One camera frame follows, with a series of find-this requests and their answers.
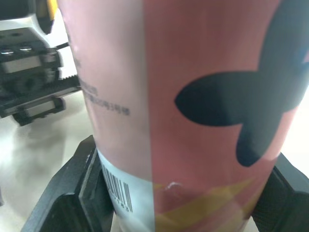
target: can label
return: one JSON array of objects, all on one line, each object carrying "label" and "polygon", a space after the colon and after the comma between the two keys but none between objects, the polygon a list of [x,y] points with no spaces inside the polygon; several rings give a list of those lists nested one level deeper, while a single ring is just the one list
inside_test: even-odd
[{"label": "can label", "polygon": [[59,6],[123,230],[242,231],[308,86],[309,1]]},{"label": "can label", "polygon": [[154,197],[150,181],[112,165],[98,151],[102,171],[115,212],[126,232],[154,232]]}]

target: black butterfly graphic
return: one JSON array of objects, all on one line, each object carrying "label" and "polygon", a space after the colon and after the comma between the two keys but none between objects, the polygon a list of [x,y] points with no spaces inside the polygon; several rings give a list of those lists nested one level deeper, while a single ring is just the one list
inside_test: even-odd
[{"label": "black butterfly graphic", "polygon": [[177,108],[202,125],[242,124],[236,155],[250,167],[266,152],[282,114],[298,106],[305,94],[308,50],[309,0],[283,0],[268,27],[258,71],[203,76],[180,91]]}]

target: yellow stripe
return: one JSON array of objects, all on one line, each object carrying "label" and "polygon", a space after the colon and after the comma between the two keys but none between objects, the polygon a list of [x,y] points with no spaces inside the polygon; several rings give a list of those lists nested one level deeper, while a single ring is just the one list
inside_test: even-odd
[{"label": "yellow stripe", "polygon": [[54,20],[56,11],[58,9],[57,0],[47,0],[48,11],[50,15],[50,20]]},{"label": "yellow stripe", "polygon": [[247,215],[253,211],[259,197],[264,189],[264,186],[245,204],[245,206],[237,211],[235,215],[215,232],[234,232],[239,229],[239,226],[246,220]]},{"label": "yellow stripe", "polygon": [[162,187],[163,187],[163,185],[161,185],[161,184],[154,184],[153,185],[154,190],[158,190],[158,189],[160,189]]},{"label": "yellow stripe", "polygon": [[206,195],[177,209],[157,215],[155,230],[157,232],[178,232],[193,226],[225,206],[251,182],[250,179],[235,185],[214,188]]}]

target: white label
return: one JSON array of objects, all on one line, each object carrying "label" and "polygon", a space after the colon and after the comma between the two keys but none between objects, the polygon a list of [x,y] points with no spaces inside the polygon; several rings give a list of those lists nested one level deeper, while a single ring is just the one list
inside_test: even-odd
[{"label": "white label", "polygon": [[105,182],[123,232],[155,232],[152,182],[113,166],[98,151]]}]

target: floor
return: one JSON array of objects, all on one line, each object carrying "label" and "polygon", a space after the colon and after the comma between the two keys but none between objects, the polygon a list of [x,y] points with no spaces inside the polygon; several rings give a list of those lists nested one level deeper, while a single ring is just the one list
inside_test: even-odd
[{"label": "floor", "polygon": [[[59,21],[53,42],[64,33]],[[76,73],[70,50],[65,59],[63,75]],[[92,134],[81,92],[65,98],[67,109],[56,115],[19,127],[11,117],[0,120],[0,186],[4,206],[0,207],[0,232],[18,232],[30,215],[43,190],[52,176],[73,155],[81,140]],[[282,148],[294,166],[309,176],[309,169],[303,162],[309,153],[306,138],[309,131],[309,92],[306,94],[295,117],[287,140]],[[246,232],[256,232],[250,220]]]}]

